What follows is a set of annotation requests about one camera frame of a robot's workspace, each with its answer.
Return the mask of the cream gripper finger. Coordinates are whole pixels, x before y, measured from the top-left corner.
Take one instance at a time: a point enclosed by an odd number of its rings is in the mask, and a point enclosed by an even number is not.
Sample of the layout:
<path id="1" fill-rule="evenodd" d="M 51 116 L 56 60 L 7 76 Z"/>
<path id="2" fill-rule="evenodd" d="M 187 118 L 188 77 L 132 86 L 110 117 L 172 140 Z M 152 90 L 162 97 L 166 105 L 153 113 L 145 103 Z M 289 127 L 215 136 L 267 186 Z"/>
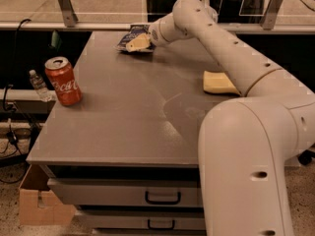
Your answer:
<path id="1" fill-rule="evenodd" d="M 126 49 L 128 52 L 145 52 L 149 51 L 150 47 L 151 41 L 146 33 L 139 34 L 126 44 Z"/>

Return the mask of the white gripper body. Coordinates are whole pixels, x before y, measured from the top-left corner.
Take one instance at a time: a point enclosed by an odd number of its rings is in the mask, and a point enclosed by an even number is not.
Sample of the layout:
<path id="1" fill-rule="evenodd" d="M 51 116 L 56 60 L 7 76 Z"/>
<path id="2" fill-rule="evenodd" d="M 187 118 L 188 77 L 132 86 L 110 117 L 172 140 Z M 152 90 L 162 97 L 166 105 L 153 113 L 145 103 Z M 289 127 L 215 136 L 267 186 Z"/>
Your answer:
<path id="1" fill-rule="evenodd" d="M 170 23 L 159 19 L 149 26 L 149 36 L 151 43 L 155 46 L 163 46 L 170 43 L 167 35 L 169 34 Z"/>

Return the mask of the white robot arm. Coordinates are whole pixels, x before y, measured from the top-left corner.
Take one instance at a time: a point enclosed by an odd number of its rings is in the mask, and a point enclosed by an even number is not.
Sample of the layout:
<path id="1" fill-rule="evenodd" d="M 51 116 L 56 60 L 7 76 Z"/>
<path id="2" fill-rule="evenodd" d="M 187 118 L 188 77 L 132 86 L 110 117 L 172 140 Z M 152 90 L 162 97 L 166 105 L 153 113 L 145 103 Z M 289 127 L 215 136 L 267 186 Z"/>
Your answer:
<path id="1" fill-rule="evenodd" d="M 315 93 L 219 26 L 214 13 L 200 0 L 177 0 L 127 48 L 195 37 L 240 93 L 212 108 L 200 127 L 207 235 L 294 236 L 284 164 L 315 143 Z"/>

